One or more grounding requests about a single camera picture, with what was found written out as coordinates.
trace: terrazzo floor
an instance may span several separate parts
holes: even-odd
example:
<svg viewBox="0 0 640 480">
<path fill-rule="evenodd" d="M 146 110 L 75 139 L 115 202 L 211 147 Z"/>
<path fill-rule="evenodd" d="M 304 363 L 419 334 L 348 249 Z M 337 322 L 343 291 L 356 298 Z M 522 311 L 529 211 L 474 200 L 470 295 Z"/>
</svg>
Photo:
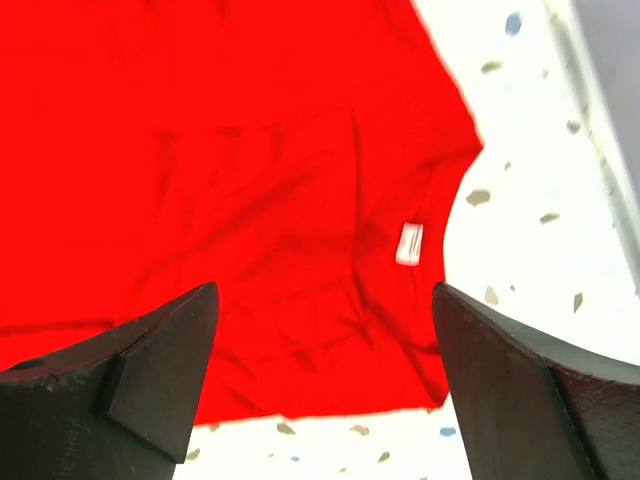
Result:
<svg viewBox="0 0 640 480">
<path fill-rule="evenodd" d="M 640 364 L 640 304 L 594 153 L 535 0 L 416 0 L 486 147 L 445 241 L 447 279 L 581 347 Z M 266 418 L 194 430 L 176 480 L 467 480 L 437 411 Z"/>
</svg>

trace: clothing label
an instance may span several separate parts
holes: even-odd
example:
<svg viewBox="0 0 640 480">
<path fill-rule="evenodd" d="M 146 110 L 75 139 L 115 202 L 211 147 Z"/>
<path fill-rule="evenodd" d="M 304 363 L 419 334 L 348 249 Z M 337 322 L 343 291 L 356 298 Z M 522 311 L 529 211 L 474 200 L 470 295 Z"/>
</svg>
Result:
<svg viewBox="0 0 640 480">
<path fill-rule="evenodd" d="M 420 263 L 422 230 L 422 225 L 404 224 L 398 250 L 396 251 L 396 263 L 408 267 L 415 267 Z"/>
</svg>

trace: red t-shirt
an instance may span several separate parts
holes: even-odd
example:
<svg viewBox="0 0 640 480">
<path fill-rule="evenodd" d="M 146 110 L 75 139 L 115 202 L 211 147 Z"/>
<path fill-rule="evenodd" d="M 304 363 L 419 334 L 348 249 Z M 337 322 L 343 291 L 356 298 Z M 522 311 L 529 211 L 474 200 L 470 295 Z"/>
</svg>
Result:
<svg viewBox="0 0 640 480">
<path fill-rule="evenodd" d="M 409 0 L 6 2 L 0 65 L 0 368 L 215 281 L 198 423 L 443 402 L 481 146 Z"/>
</svg>

